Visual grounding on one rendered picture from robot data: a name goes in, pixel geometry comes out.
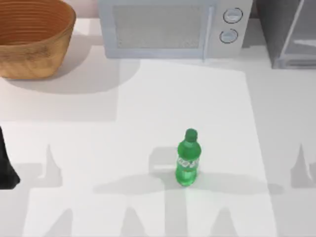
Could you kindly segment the green bottle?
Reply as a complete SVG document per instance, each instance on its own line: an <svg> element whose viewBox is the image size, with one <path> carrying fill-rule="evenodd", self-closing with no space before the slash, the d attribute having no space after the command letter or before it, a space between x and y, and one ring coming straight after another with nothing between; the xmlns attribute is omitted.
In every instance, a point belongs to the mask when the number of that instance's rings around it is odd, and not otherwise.
<svg viewBox="0 0 316 237"><path fill-rule="evenodd" d="M201 152L198 132L193 128L187 129L184 140L177 147L178 158L175 177L180 185L187 187L195 182Z"/></svg>

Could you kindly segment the microwave oven door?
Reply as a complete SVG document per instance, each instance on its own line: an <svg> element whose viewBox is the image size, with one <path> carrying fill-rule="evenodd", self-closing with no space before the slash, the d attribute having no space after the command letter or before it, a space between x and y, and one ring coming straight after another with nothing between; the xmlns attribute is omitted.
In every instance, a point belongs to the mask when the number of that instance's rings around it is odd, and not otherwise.
<svg viewBox="0 0 316 237"><path fill-rule="evenodd" d="M214 0L98 0L108 58L201 58Z"/></svg>

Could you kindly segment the pale microwave oven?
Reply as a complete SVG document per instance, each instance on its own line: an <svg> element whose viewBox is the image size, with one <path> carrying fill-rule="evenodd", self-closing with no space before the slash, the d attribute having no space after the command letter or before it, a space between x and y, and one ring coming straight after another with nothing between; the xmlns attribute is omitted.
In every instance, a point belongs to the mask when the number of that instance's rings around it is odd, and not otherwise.
<svg viewBox="0 0 316 237"><path fill-rule="evenodd" d="M108 58L209 59L239 54L253 0L98 0Z"/></svg>

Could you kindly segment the microwave knob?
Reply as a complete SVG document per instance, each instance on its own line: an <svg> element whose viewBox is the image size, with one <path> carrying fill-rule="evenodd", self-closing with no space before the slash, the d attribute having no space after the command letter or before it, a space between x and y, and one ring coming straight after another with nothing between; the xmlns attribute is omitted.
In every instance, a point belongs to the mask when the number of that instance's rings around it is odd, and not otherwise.
<svg viewBox="0 0 316 237"><path fill-rule="evenodd" d="M243 18L243 11L240 8L227 9L223 14L223 20L228 24L236 24Z"/></svg>
<svg viewBox="0 0 316 237"><path fill-rule="evenodd" d="M227 29L220 33L219 39L224 44L233 43L238 39L238 32L235 29Z"/></svg>

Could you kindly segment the woven wooden basket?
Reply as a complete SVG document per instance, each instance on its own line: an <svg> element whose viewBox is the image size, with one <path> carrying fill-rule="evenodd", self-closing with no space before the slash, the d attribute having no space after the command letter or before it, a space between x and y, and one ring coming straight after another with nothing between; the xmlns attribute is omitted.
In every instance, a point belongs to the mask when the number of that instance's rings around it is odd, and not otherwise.
<svg viewBox="0 0 316 237"><path fill-rule="evenodd" d="M0 77L43 79L62 65L76 22L64 0L0 0Z"/></svg>

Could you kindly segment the grey cabinet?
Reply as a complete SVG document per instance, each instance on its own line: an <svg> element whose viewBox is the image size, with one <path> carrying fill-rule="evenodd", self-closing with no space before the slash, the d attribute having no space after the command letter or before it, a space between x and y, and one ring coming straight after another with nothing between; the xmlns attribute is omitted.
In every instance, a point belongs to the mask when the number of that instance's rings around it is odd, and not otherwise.
<svg viewBox="0 0 316 237"><path fill-rule="evenodd" d="M316 69L316 0L256 0L273 69Z"/></svg>

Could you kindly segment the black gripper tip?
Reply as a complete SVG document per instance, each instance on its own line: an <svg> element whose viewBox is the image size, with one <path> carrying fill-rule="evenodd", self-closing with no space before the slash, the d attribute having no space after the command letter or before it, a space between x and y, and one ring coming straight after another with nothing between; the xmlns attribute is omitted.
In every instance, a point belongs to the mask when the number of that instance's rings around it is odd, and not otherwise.
<svg viewBox="0 0 316 237"><path fill-rule="evenodd" d="M20 177L8 158L2 128L0 127L0 190L13 190L20 183Z"/></svg>

